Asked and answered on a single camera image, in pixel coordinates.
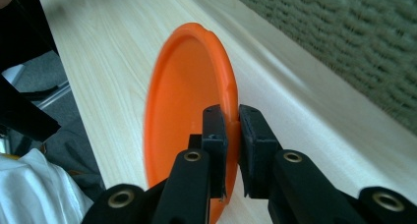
light wood surface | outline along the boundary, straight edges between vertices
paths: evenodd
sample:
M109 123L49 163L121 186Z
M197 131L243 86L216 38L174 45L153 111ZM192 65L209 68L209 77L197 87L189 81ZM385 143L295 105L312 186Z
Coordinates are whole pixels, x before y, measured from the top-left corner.
M383 186L417 203L417 139L237 0L40 0L107 188L147 187L144 110L157 54L197 22L226 48L239 101L285 148L309 155L340 190ZM221 223L269 223L238 176Z

gray fabric wall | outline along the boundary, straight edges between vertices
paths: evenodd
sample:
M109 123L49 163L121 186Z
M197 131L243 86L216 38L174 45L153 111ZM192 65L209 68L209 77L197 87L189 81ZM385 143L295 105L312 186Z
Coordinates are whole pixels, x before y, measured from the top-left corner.
M417 0L241 0L417 134Z

orange frisbee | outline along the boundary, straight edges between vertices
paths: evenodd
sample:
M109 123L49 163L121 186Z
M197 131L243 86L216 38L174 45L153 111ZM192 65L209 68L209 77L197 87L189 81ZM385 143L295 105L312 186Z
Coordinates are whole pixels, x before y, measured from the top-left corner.
M166 179L190 134L201 134L203 110L219 104L228 139L227 198L210 201L210 222L220 217L236 179L240 123L237 86L226 51L199 24L176 29L162 47L153 70L145 115L145 164L149 186Z

